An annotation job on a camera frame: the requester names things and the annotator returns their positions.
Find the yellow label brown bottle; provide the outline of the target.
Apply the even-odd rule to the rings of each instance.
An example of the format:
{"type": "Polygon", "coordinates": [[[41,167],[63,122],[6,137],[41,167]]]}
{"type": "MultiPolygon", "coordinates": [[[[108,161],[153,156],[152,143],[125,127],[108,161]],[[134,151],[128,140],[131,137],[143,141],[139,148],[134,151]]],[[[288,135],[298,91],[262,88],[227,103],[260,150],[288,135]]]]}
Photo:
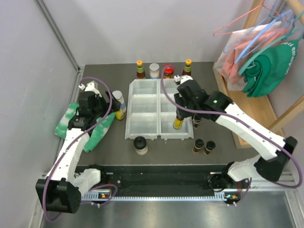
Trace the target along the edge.
{"type": "Polygon", "coordinates": [[[181,129],[182,124],[183,124],[183,120],[184,120],[184,118],[176,116],[176,118],[173,121],[173,125],[172,125],[173,128],[176,129],[176,130],[181,129]]]}
{"type": "Polygon", "coordinates": [[[122,109],[119,109],[119,111],[115,112],[115,117],[117,120],[124,119],[124,112],[122,111],[122,109]]]}

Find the black cap pepper bottle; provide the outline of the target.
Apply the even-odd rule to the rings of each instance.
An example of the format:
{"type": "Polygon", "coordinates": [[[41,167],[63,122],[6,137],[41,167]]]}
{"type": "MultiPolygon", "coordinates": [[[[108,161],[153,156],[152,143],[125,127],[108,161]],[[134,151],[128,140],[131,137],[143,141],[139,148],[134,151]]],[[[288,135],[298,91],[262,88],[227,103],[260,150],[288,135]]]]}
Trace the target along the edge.
{"type": "Polygon", "coordinates": [[[201,151],[201,149],[203,148],[203,146],[204,146],[204,141],[202,139],[197,139],[194,142],[194,146],[192,148],[192,151],[194,153],[199,153],[201,151]]]}
{"type": "Polygon", "coordinates": [[[215,149],[215,147],[216,147],[216,144],[214,141],[208,141],[204,148],[204,154],[205,155],[211,154],[211,152],[215,149]]]}

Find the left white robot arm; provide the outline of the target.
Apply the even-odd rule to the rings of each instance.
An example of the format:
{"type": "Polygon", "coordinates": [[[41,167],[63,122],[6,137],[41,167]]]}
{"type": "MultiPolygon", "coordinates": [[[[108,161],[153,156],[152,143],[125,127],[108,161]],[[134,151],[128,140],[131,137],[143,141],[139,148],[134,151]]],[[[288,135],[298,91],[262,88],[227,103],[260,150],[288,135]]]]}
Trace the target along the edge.
{"type": "Polygon", "coordinates": [[[80,155],[93,132],[108,115],[119,111],[120,103],[112,92],[106,92],[107,102],[98,92],[80,94],[78,106],[68,120],[65,142],[45,179],[36,183],[36,192],[45,212],[76,213],[81,198],[94,185],[103,188],[108,177],[99,169],[88,168],[75,176],[80,155]]]}

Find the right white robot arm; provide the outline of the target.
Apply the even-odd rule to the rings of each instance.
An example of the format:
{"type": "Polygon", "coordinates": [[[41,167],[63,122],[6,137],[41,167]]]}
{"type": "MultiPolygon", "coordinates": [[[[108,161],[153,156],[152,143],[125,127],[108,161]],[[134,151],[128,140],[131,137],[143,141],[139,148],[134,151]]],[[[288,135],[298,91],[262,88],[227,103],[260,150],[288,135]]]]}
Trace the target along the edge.
{"type": "Polygon", "coordinates": [[[258,155],[244,161],[232,161],[221,174],[217,174],[214,188],[233,188],[239,181],[262,177],[277,182],[281,177],[289,155],[293,153],[297,140],[284,138],[252,119],[227,95],[215,91],[208,95],[191,76],[175,76],[177,93],[174,94],[177,118],[198,115],[222,125],[249,143],[258,155]]]}

